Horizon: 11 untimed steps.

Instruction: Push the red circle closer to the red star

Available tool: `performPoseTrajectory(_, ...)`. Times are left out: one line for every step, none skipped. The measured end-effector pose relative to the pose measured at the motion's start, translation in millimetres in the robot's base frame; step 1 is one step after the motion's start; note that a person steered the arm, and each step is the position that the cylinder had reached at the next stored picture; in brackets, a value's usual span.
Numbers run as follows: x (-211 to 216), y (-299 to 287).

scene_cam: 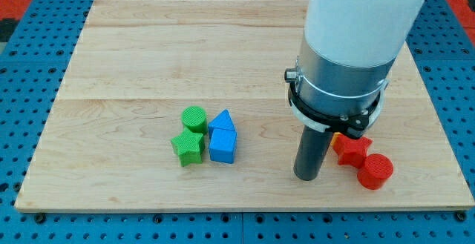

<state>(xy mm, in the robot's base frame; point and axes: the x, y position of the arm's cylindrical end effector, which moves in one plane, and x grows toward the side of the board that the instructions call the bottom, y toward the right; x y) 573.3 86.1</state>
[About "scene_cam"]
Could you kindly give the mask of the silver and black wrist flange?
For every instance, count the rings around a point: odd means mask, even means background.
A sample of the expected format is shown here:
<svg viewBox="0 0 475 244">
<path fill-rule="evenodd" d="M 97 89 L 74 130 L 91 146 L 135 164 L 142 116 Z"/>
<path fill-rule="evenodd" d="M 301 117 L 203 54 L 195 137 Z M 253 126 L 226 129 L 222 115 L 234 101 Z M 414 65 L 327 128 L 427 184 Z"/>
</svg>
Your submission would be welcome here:
<svg viewBox="0 0 475 244">
<path fill-rule="evenodd" d="M 359 139 L 381 113 L 393 63 L 356 67 L 332 62 L 304 39 L 294 68 L 284 74 L 292 112 L 311 131 Z"/>
</svg>

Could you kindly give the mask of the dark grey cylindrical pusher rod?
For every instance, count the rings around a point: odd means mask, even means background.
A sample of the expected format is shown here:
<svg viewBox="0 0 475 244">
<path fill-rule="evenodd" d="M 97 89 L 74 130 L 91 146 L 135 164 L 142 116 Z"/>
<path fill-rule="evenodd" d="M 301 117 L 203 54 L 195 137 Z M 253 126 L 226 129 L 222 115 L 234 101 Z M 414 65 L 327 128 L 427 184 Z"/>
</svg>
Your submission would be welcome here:
<svg viewBox="0 0 475 244">
<path fill-rule="evenodd" d="M 332 138 L 332 132 L 319 132 L 304 126 L 293 167 L 299 179 L 311 181 L 318 176 Z"/>
</svg>

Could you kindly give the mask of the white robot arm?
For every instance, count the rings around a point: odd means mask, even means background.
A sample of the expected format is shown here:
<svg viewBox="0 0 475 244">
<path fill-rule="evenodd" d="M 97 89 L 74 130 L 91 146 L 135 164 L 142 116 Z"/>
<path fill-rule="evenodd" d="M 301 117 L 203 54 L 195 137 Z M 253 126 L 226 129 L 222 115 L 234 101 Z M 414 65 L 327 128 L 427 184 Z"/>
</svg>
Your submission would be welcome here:
<svg viewBox="0 0 475 244">
<path fill-rule="evenodd" d="M 300 53 L 285 71 L 304 130 L 293 171 L 318 176 L 335 133 L 363 137 L 378 119 L 390 72 L 425 0 L 309 0 Z"/>
</svg>

